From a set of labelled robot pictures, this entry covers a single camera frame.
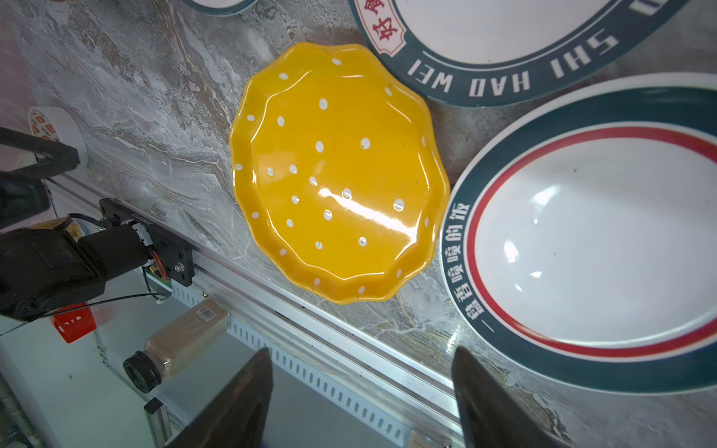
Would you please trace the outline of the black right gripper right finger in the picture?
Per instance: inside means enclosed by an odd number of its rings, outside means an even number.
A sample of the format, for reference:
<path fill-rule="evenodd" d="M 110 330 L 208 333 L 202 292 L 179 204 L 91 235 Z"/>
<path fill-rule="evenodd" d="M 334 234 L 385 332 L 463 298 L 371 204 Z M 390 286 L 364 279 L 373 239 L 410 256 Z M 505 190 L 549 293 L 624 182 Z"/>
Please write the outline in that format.
<path fill-rule="evenodd" d="M 471 352 L 459 347 L 452 380 L 465 445 L 468 447 L 564 447 L 543 431 Z"/>

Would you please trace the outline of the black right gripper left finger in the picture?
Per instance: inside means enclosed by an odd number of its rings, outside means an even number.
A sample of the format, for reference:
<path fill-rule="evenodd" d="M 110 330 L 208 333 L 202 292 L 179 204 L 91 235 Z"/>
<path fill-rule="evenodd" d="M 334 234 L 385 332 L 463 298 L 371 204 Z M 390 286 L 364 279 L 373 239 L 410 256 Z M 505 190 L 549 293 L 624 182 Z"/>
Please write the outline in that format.
<path fill-rule="evenodd" d="M 260 447 L 273 392 L 268 348 L 259 350 L 171 447 Z"/>

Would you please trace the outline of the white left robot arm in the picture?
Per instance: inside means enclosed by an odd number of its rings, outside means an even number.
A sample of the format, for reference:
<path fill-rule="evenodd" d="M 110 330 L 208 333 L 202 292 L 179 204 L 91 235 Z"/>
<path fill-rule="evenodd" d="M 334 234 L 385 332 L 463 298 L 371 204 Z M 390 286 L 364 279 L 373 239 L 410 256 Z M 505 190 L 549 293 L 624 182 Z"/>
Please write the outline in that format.
<path fill-rule="evenodd" d="M 80 167 L 69 145 L 8 128 L 1 143 L 37 155 L 35 164 L 1 174 L 1 314 L 22 322 L 80 308 L 100 296 L 108 281 L 148 264 L 154 242 L 140 223 L 87 218 L 97 233 L 75 238 L 71 214 L 51 228 L 22 226 L 52 205 L 46 180 Z"/>

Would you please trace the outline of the yellow polka dot plate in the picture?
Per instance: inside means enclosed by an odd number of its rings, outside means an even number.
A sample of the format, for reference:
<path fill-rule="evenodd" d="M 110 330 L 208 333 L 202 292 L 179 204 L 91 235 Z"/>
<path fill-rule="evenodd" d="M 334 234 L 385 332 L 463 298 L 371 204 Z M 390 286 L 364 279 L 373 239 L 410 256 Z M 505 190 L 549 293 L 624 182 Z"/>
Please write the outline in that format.
<path fill-rule="evenodd" d="M 366 48 L 292 46 L 246 84 L 229 148 L 251 235 L 294 285 L 381 302 L 431 264 L 450 196 L 431 113 Z"/>

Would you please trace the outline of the white plate green red rim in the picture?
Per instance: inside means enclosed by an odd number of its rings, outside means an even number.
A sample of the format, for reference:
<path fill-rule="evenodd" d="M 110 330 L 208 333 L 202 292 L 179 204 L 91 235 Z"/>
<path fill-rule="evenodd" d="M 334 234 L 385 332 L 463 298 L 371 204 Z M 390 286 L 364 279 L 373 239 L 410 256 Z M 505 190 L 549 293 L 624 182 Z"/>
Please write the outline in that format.
<path fill-rule="evenodd" d="M 664 73 L 555 99 L 455 186 L 444 286 L 480 338 L 562 384 L 716 384 L 716 78 Z"/>

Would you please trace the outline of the white plate green text rim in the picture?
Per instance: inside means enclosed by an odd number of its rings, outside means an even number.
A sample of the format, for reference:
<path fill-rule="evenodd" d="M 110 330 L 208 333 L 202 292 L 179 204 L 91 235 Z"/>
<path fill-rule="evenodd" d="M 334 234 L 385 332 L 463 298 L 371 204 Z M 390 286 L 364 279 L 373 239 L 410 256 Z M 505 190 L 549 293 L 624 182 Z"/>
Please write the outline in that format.
<path fill-rule="evenodd" d="M 354 0 L 369 47 L 401 83 L 465 108 L 527 102 L 614 63 L 681 0 Z"/>

